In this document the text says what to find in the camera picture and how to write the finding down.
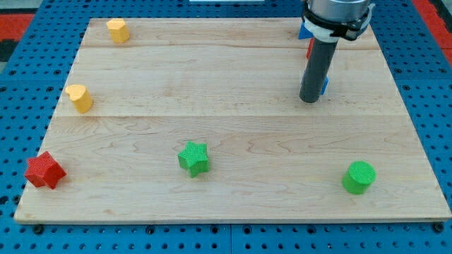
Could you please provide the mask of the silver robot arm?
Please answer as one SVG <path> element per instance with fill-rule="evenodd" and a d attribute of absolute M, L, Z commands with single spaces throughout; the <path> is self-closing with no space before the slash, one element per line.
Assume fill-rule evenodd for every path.
<path fill-rule="evenodd" d="M 370 0 L 307 0 L 302 20 L 322 42 L 355 41 L 370 24 L 375 6 Z"/>

